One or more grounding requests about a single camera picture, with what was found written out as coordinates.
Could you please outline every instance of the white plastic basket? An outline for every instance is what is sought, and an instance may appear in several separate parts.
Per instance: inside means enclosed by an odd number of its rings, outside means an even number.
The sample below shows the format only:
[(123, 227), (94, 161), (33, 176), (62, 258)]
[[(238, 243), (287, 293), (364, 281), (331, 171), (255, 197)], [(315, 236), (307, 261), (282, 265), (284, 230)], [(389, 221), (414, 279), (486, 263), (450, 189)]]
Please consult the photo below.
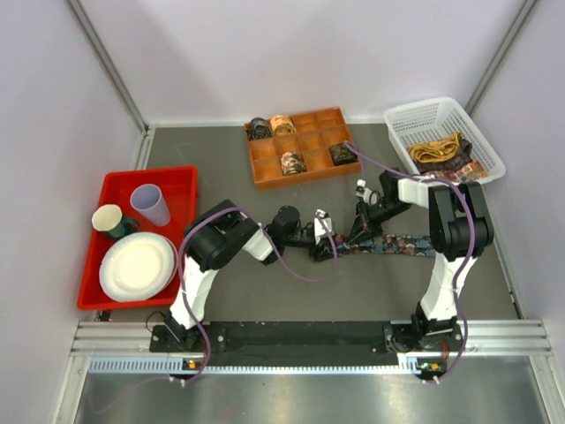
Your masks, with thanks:
[(472, 145), (471, 158), (480, 162), (487, 177), (478, 180), (489, 183), (502, 177), (506, 167), (485, 136), (461, 105), (450, 97), (414, 102), (385, 112), (388, 137), (406, 169), (419, 174), (406, 148), (412, 144), (448, 138), (451, 133), (463, 133)]

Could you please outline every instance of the rolled fabric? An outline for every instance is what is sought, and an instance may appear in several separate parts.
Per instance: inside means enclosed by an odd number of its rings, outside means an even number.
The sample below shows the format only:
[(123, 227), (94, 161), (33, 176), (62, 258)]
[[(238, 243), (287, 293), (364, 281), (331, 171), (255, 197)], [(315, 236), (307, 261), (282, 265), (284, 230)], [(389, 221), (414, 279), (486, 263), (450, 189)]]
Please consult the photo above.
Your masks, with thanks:
[(254, 117), (249, 123), (249, 139), (261, 140), (273, 137), (271, 124), (262, 117)]
[(350, 151), (344, 143), (335, 144), (330, 147), (329, 153), (332, 156), (334, 166), (345, 165), (347, 163), (354, 163), (357, 161), (357, 155)]
[(297, 131), (294, 124), (292, 124), (292, 119), (287, 115), (271, 117), (271, 128), (274, 135), (294, 134)]
[(286, 152), (281, 156), (282, 174), (292, 175), (306, 171), (306, 165), (301, 154), (295, 152)]

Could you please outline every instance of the white wall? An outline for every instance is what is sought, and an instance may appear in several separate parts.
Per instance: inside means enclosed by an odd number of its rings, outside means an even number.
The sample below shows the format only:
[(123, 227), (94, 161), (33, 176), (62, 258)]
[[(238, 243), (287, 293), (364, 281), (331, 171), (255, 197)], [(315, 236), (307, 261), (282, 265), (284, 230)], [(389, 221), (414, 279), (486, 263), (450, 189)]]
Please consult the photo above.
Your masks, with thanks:
[(61, 0), (0, 3), (0, 419), (49, 421), (104, 175), (139, 133)]
[(539, 2), (474, 116), (507, 166), (487, 190), (525, 312), (565, 369), (565, 2)]
[(152, 124), (465, 103), (517, 0), (83, 0)]

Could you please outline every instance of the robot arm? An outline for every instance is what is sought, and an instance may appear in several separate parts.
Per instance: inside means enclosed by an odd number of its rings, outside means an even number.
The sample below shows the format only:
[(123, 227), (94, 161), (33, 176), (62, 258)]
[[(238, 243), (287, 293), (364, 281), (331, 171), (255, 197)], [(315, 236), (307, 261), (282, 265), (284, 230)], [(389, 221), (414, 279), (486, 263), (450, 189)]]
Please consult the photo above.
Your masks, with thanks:
[[(209, 216), (233, 208), (231, 201), (223, 201), (191, 224)], [(197, 231), (185, 248), (185, 291), (178, 291), (170, 307), (169, 327), (180, 338), (195, 322), (186, 311), (183, 296), (186, 295), (192, 311), (199, 320), (204, 318), (204, 306), (212, 283), (218, 271), (225, 267), (240, 251), (244, 250), (253, 258), (264, 263), (276, 260), (273, 247), (268, 242), (260, 224), (242, 213), (232, 212), (222, 216)]]
[[(210, 209), (188, 227), (190, 231), (196, 224), (202, 222), (216, 212), (233, 208), (231, 201), (224, 201)], [(318, 209), (314, 224), (307, 229), (300, 229), (300, 214), (291, 206), (282, 207), (267, 226), (279, 254), (285, 246), (315, 246), (329, 235), (333, 235), (332, 220), (326, 212)], [(195, 316), (201, 321), (204, 318), (204, 306), (212, 283), (218, 271), (225, 267), (239, 252), (244, 250), (253, 258), (268, 265), (277, 257), (259, 223), (242, 213), (231, 213), (222, 216), (196, 232), (185, 248), (185, 291), (178, 291), (175, 302), (170, 307), (169, 327), (180, 338), (196, 323), (186, 310), (183, 297), (191, 306)]]
[[(493, 223), (485, 197), (477, 182), (459, 185), (471, 210), (475, 230), (472, 257), (456, 282), (456, 293), (463, 289), (465, 278), (486, 246), (493, 242)], [(421, 337), (451, 333), (456, 325), (457, 310), (453, 296), (453, 277), (461, 267), (469, 248), (470, 228), (459, 200), (441, 183), (425, 183), (407, 178), (398, 180), (400, 201), (429, 208), (432, 246), (436, 250), (432, 278), (426, 294), (418, 304), (412, 323)]]
[[(433, 337), (451, 333), (456, 326), (456, 305), (453, 296), (453, 277), (461, 267), (469, 247), (470, 229), (465, 216), (458, 216), (463, 207), (442, 183), (399, 178), (390, 172), (379, 177), (384, 195), (381, 197), (359, 180), (356, 196), (355, 222), (347, 238), (359, 243), (382, 234), (381, 225), (401, 214), (411, 205), (429, 209), (430, 238), (436, 251), (435, 264), (427, 292), (412, 316), (418, 337)], [(470, 260), (457, 278), (457, 295), (464, 286), (471, 267), (486, 246), (493, 242), (493, 225), (479, 183), (461, 184), (459, 189), (470, 207), (475, 229), (475, 246)]]

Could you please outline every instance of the red tray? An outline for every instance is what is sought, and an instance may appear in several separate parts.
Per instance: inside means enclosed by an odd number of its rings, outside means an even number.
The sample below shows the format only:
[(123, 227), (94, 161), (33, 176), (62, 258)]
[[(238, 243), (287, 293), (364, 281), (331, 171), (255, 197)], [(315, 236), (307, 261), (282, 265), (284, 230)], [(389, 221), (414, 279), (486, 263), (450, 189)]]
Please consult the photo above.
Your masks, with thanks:
[[(139, 231), (151, 231), (161, 234), (172, 241), (176, 248), (183, 241), (186, 226), (196, 214), (196, 198), (198, 197), (198, 171), (193, 166), (161, 168), (157, 170), (128, 170), (112, 172), (104, 179), (98, 206), (107, 203), (117, 204), (125, 216), (139, 221)], [(167, 201), (170, 211), (170, 222), (164, 227), (157, 227), (138, 214), (130, 205), (130, 196), (136, 187), (153, 183), (159, 186)], [(85, 270), (80, 284), (79, 309), (119, 309), (127, 307), (160, 307), (172, 305), (177, 296), (180, 281), (175, 275), (173, 281), (151, 299), (136, 302), (116, 302), (110, 299), (100, 286), (98, 271), (102, 258), (114, 244), (98, 231), (92, 231)]]

